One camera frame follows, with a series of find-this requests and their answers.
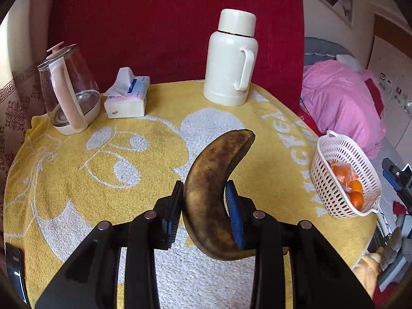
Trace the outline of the black smartphone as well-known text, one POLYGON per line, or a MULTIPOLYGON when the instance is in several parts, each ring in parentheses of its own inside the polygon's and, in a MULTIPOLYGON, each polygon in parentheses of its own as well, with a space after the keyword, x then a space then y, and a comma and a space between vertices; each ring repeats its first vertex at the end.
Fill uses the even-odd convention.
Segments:
POLYGON ((30 308, 24 277, 23 255, 20 249, 10 243, 6 243, 6 268, 12 288, 22 302, 30 308))

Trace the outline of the overripe brown banana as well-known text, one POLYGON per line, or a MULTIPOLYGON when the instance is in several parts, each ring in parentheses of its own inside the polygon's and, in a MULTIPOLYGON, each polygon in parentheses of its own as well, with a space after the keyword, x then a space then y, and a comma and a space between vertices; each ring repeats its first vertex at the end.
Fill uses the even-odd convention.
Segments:
POLYGON ((184 183, 186 231, 198 249, 215 260, 242 260, 256 254, 254 249, 241 250, 235 243, 224 204, 226 182, 255 138, 248 129, 217 137, 197 156, 184 183))

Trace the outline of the white tissue pack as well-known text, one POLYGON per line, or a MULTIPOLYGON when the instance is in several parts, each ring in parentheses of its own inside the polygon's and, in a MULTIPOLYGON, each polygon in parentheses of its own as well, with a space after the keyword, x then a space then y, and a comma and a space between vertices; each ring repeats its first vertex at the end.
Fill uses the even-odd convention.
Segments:
POLYGON ((103 93, 108 118, 143 117, 150 84, 149 76, 135 76, 129 67, 120 68, 115 83, 103 93))

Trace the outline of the pink polka dot quilt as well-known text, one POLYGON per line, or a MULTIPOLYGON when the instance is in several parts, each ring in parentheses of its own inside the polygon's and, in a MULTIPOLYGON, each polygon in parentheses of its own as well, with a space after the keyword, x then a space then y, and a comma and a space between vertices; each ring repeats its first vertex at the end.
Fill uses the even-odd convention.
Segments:
POLYGON ((320 133, 354 140, 370 159, 385 137, 384 104, 371 71, 361 73, 337 60, 304 66, 301 99, 320 133))

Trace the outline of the patterned beige curtain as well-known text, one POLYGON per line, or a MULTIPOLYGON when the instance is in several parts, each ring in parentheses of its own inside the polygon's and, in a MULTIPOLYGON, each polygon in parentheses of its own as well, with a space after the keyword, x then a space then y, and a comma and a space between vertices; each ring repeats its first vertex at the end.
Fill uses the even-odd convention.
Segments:
POLYGON ((31 118, 45 114, 37 65, 14 76, 1 88, 1 191, 21 147, 31 118))

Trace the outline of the packaged orange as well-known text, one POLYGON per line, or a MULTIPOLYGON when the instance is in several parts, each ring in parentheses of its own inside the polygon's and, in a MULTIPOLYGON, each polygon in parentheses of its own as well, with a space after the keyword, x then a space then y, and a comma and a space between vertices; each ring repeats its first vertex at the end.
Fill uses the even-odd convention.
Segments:
POLYGON ((348 192, 348 182, 358 180, 358 175, 350 163, 331 160, 329 163, 341 187, 348 192))

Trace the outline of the white plastic perforated basket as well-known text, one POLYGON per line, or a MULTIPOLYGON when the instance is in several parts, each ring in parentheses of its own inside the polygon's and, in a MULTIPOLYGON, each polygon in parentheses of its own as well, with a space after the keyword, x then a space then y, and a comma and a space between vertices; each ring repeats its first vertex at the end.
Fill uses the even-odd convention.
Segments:
POLYGON ((310 176, 332 217, 364 217, 379 212, 381 182, 366 154, 350 137, 334 131, 320 137, 310 176))

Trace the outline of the red mattress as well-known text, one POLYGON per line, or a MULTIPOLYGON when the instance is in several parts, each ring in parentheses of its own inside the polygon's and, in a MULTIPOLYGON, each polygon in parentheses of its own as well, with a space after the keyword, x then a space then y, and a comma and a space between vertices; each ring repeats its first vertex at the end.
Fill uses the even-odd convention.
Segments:
POLYGON ((47 44, 77 44, 101 90, 121 67, 153 83, 201 80, 210 35, 225 8, 256 16, 252 80, 298 110, 303 0, 52 0, 47 44))

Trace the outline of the orange tangerine in basket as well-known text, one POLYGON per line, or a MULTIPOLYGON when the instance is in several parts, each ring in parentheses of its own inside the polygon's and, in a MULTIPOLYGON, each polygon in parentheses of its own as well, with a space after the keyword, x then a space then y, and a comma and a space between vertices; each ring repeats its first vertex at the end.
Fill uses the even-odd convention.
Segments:
POLYGON ((353 207, 358 211, 361 211, 364 204, 363 194, 359 191, 353 191, 348 193, 348 196, 353 207))
POLYGON ((348 192, 349 193, 358 192, 362 194, 363 193, 362 183, 359 180, 349 181, 348 182, 348 192))

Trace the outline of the white pillow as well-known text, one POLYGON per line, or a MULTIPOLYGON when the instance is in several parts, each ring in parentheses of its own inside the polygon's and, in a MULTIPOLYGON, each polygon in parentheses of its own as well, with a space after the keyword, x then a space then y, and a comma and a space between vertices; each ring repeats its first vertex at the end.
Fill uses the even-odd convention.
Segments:
POLYGON ((336 60, 350 68, 353 69, 356 73, 362 73, 364 68, 360 64, 360 62, 350 54, 337 54, 336 60))

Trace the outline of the yellow and white towel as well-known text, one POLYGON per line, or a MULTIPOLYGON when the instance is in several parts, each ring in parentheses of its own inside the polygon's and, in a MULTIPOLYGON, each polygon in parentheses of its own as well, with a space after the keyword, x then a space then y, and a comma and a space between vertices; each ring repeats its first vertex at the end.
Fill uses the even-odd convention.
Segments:
POLYGON ((329 216, 309 174, 317 138, 296 114, 255 85, 245 104, 223 107, 204 98, 201 82, 158 84, 142 118, 101 113, 71 136, 47 115, 32 119, 4 198, 5 237, 24 255, 30 302, 99 221, 129 222, 151 209, 212 140, 242 128, 256 139, 232 173, 238 193, 279 221, 311 221, 355 265, 376 217, 329 216))

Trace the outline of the cream thermos flask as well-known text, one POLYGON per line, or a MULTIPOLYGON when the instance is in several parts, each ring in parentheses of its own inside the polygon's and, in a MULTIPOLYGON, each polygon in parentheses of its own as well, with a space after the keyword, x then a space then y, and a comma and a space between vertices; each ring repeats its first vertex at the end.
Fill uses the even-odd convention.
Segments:
POLYGON ((224 106, 246 103, 258 54, 254 38, 256 16, 225 8, 218 29, 210 36, 203 95, 224 106))

